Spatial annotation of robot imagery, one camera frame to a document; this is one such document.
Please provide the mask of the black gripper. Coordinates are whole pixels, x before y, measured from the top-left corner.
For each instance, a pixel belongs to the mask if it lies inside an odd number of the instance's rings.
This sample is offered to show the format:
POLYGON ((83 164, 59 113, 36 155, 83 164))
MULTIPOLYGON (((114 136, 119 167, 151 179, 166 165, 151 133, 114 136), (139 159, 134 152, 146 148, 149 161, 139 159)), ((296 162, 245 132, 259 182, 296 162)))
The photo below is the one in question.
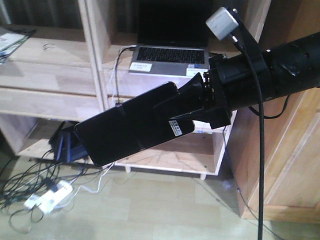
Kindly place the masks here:
POLYGON ((176 96, 154 106, 159 117, 168 120, 195 120, 204 114, 212 129, 231 124, 232 111, 258 103, 257 89, 243 55, 208 59, 210 70, 197 73, 178 89, 176 96))

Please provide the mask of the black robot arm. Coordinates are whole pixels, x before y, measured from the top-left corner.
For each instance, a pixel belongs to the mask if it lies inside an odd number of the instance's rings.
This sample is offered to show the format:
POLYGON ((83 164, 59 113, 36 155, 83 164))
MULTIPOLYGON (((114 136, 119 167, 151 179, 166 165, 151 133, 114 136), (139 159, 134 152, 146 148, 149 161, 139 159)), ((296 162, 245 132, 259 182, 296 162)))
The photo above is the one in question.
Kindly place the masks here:
MULTIPOLYGON (((209 59, 210 69, 195 75, 173 96, 154 106, 167 121, 200 121, 212 129, 231 124, 232 112, 258 104, 257 87, 243 54, 209 59)), ((320 86, 320 34, 267 49, 252 60, 263 102, 320 86)))

